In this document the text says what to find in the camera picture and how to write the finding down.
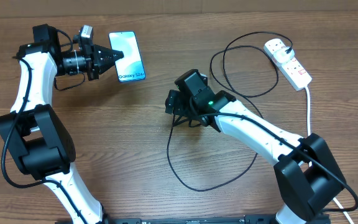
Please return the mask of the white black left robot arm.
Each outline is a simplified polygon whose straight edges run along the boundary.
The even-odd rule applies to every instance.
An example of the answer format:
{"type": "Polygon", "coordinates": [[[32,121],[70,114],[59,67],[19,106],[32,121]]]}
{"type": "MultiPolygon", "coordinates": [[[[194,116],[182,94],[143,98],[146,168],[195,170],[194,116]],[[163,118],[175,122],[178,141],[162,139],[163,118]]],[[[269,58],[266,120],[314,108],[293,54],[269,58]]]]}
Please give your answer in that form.
{"type": "Polygon", "coordinates": [[[60,29],[42,24],[32,30],[34,41],[21,45],[14,57],[21,66],[16,100],[0,116],[2,174],[18,189],[48,187],[69,213],[70,223],[112,223],[79,175],[75,145],[52,108],[52,93],[58,76],[82,74],[97,80],[124,54],[95,45],[91,26],[84,25],[68,39],[68,50],[59,41],[60,29]]]}

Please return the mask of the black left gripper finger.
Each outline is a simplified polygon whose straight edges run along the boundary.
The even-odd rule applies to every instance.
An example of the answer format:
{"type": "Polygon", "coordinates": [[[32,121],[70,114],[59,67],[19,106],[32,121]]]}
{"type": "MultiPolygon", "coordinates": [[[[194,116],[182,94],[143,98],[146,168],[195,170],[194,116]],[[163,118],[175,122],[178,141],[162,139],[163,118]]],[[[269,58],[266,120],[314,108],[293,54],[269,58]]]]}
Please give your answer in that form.
{"type": "Polygon", "coordinates": [[[98,75],[103,74],[111,67],[115,66],[116,60],[114,58],[97,58],[94,61],[94,69],[98,75]]]}
{"type": "Polygon", "coordinates": [[[94,45],[95,56],[100,60],[119,60],[124,57],[124,53],[119,50],[112,50],[100,45],[94,45]]]}

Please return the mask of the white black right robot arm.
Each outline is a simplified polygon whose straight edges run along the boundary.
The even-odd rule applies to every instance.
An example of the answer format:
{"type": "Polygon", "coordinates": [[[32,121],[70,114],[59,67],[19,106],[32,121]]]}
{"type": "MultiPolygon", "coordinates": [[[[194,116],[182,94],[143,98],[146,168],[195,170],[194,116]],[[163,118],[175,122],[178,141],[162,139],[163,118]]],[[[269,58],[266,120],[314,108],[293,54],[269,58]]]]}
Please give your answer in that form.
{"type": "Polygon", "coordinates": [[[277,223],[307,223],[327,210],[343,189],[345,178],[326,141],[284,131],[248,110],[235,96],[214,93],[208,79],[191,69],[175,80],[165,101],[166,113],[180,124],[197,120],[202,126],[232,136],[273,166],[284,206],[277,223]]]}

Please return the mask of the smartphone with teal screen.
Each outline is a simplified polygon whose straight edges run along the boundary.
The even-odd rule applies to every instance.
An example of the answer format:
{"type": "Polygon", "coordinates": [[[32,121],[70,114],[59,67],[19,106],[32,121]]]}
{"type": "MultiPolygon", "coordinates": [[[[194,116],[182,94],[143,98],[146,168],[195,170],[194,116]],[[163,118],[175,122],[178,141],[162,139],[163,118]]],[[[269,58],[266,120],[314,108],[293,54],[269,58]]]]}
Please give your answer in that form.
{"type": "Polygon", "coordinates": [[[123,58],[115,62],[118,80],[120,82],[144,80],[146,74],[135,32],[111,32],[109,41],[113,50],[123,53],[123,58]]]}

